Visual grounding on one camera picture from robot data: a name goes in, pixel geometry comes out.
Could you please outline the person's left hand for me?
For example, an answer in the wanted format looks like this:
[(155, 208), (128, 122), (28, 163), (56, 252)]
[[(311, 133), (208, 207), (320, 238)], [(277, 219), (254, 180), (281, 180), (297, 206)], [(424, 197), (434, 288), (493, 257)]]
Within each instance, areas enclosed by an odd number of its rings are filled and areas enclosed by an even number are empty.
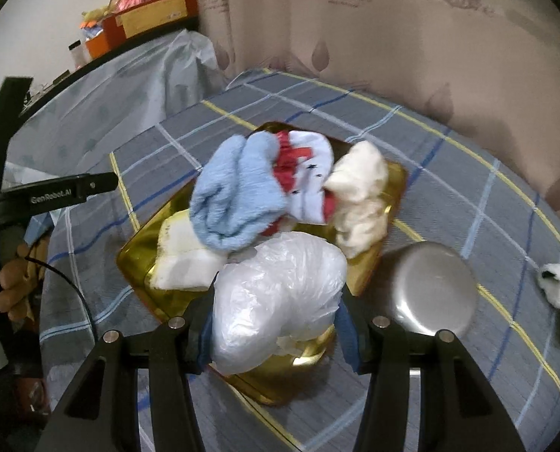
[(21, 243), (15, 257), (0, 270), (0, 312), (5, 313), (11, 321), (22, 321), (30, 313), (28, 297), (37, 288), (45, 269), (26, 258), (45, 261), (49, 241), (50, 237), (47, 236), (33, 246)]

